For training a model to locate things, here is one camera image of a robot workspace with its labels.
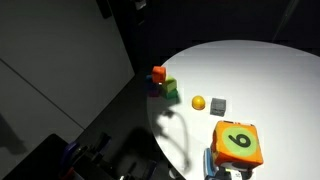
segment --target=orange cube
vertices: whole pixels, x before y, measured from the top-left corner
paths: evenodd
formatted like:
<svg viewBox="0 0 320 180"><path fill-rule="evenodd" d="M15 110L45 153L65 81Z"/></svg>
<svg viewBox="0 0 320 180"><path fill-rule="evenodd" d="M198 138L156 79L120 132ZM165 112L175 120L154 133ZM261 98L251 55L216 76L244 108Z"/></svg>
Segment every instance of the orange cube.
<svg viewBox="0 0 320 180"><path fill-rule="evenodd" d="M250 171L263 164L257 130L254 125L219 121L211 144L213 162L239 171Z"/></svg>
<svg viewBox="0 0 320 180"><path fill-rule="evenodd" d="M166 68L154 66L152 70L152 81L154 83L164 83L166 80Z"/></svg>

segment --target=small gray block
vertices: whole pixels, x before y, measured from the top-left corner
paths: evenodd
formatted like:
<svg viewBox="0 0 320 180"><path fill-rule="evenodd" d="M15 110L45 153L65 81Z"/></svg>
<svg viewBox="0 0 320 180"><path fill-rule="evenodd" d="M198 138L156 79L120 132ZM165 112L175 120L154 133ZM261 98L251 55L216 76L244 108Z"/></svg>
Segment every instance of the small gray block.
<svg viewBox="0 0 320 180"><path fill-rule="evenodd" d="M212 98L210 114L223 117L226 112L226 104L225 99Z"/></svg>

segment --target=green block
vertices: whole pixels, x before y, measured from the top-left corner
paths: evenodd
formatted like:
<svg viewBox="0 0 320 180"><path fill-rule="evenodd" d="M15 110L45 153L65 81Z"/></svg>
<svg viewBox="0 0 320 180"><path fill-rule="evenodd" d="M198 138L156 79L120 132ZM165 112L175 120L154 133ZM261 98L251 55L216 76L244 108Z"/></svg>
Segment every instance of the green block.
<svg viewBox="0 0 320 180"><path fill-rule="evenodd" d="M166 80L164 83L162 83L161 87L164 92L168 94L174 89L177 89L177 80L174 77L167 75Z"/></svg>
<svg viewBox="0 0 320 180"><path fill-rule="evenodd" d="M169 92L169 93L163 92L162 95L163 95L164 98L166 98L166 99L173 99L173 98L178 97L178 90L177 90L177 89L174 89L174 90L172 90L172 91Z"/></svg>

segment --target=dark wall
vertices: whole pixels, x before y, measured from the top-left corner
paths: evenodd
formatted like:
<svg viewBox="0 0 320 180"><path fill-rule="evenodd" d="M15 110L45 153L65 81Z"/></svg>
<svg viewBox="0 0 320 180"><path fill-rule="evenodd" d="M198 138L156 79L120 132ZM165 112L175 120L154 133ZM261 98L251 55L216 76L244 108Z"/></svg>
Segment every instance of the dark wall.
<svg viewBox="0 0 320 180"><path fill-rule="evenodd" d="M314 20L320 17L313 5L316 0L301 1L275 42L293 47L318 45L314 40L318 38L315 31L319 32ZM127 49L141 68L161 65L177 52L209 41L272 42L292 1L148 0L140 14L133 1L109 2Z"/></svg>

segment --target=table surface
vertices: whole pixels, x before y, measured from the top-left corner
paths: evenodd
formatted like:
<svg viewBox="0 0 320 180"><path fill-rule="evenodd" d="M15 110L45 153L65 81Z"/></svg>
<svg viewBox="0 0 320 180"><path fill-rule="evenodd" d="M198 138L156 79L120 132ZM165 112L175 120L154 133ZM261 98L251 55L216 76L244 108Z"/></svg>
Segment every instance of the table surface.
<svg viewBox="0 0 320 180"><path fill-rule="evenodd" d="M251 179L317 179L320 161L320 58L256 41L217 41L186 49L163 64L179 100L148 98L154 136L187 179L203 178L203 153L219 120L254 124L264 164ZM201 95L202 111L191 100ZM212 98L227 100L224 117Z"/></svg>

